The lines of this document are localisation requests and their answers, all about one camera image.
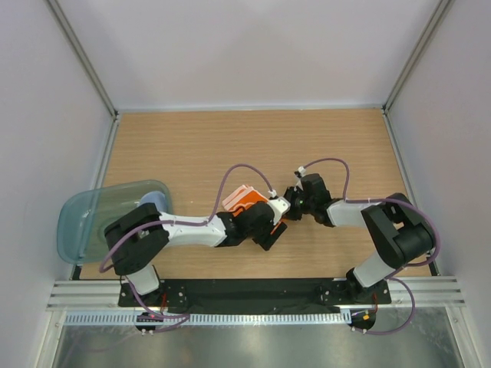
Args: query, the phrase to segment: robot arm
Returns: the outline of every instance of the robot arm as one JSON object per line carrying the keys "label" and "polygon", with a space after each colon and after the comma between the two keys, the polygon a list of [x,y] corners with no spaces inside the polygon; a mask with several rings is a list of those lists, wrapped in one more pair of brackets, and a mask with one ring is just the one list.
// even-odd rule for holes
{"label": "robot arm", "polygon": [[[376,283],[434,247],[433,231],[414,211],[390,202],[352,203],[333,199],[318,174],[296,174],[297,185],[285,192],[291,203],[285,218],[299,220],[303,214],[310,214],[325,226],[357,226],[370,232],[376,251],[347,273],[354,296],[366,294]],[[401,193],[387,198],[410,204]]]}
{"label": "robot arm", "polygon": [[160,286],[150,262],[164,247],[231,247],[239,245],[246,238],[252,238],[268,251],[286,230],[286,224],[280,220],[288,209],[289,203],[278,197],[267,202],[257,202],[239,214],[218,212],[208,221],[206,217],[184,217],[159,212],[155,204],[145,203],[109,225],[104,234],[109,249],[112,249],[136,227],[149,222],[162,222],[162,225],[150,226],[130,237],[112,257],[115,273],[127,277],[138,294],[144,295]]}

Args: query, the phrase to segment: wooden table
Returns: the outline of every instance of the wooden table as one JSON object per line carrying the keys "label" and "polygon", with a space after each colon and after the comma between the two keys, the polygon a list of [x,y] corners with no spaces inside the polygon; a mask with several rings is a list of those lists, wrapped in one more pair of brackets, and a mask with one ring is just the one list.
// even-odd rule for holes
{"label": "wooden table", "polygon": [[[104,185],[158,179],[170,189],[178,215],[209,215],[224,172],[250,163],[266,174],[281,195],[294,185],[293,172],[320,157],[341,157],[351,167],[352,199],[403,192],[394,151],[379,110],[278,110],[132,113],[122,117]],[[340,196],[344,168],[320,163],[333,196]],[[267,194],[254,172],[237,169],[224,196],[242,184]],[[343,277],[374,251],[366,229],[326,228],[305,216],[289,222],[270,251],[248,240],[239,247],[199,246],[162,250],[153,260],[161,278],[327,278]],[[401,275],[427,276],[427,267]],[[99,274],[82,268],[82,279]]]}

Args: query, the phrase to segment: green transparent bin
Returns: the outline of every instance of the green transparent bin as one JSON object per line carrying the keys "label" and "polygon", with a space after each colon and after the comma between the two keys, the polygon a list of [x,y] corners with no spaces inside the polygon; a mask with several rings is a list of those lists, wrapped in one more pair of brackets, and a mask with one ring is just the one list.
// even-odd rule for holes
{"label": "green transparent bin", "polygon": [[135,209],[150,192],[163,193],[165,212],[173,213],[170,192],[157,180],[88,190],[67,200],[58,219],[57,248],[61,259],[73,265],[102,261],[108,252],[104,229]]}

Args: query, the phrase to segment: white wall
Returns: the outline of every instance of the white wall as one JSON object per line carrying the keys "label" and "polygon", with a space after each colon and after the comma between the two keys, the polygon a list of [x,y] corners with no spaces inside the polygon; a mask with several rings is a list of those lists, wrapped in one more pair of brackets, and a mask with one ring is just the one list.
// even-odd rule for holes
{"label": "white wall", "polygon": [[456,1],[390,112],[417,200],[443,236],[437,263],[463,286],[488,358],[490,19],[489,0]]}
{"label": "white wall", "polygon": [[32,367],[68,266],[64,201],[89,189],[110,126],[44,2],[0,2],[0,366]]}
{"label": "white wall", "polygon": [[381,105],[437,0],[60,0],[119,109]]}

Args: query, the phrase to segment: cable connector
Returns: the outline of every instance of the cable connector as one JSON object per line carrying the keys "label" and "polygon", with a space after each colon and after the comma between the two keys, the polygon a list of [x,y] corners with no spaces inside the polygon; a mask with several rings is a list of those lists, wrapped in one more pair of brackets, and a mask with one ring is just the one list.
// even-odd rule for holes
{"label": "cable connector", "polygon": [[303,178],[305,176],[305,173],[307,170],[305,169],[304,166],[300,166],[297,171],[295,171],[295,176],[299,179]]}

